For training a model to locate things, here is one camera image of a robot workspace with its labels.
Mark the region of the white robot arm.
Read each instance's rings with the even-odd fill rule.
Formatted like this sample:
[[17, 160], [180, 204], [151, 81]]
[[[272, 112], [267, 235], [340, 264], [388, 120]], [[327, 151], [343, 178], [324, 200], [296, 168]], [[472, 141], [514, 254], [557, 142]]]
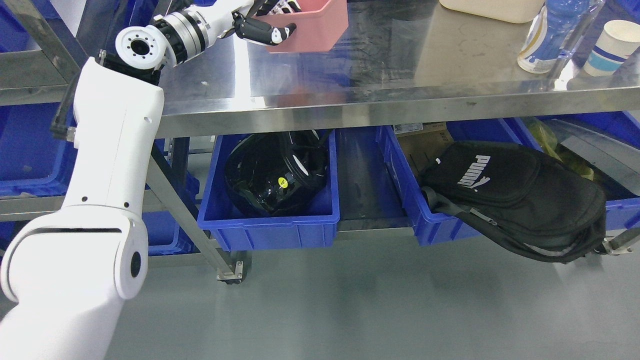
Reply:
[[77, 158], [62, 206], [9, 244], [1, 287], [3, 360], [102, 360], [148, 269], [142, 205], [163, 90], [83, 65], [74, 94]]

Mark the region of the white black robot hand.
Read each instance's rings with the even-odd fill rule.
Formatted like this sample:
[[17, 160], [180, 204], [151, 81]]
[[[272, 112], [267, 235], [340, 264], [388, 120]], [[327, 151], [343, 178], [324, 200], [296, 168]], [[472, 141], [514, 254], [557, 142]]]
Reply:
[[274, 47], [296, 32], [295, 23], [274, 26], [251, 16], [254, 7], [254, 0], [216, 0], [210, 6], [199, 6], [196, 12], [203, 18], [208, 46], [235, 35], [249, 43]]

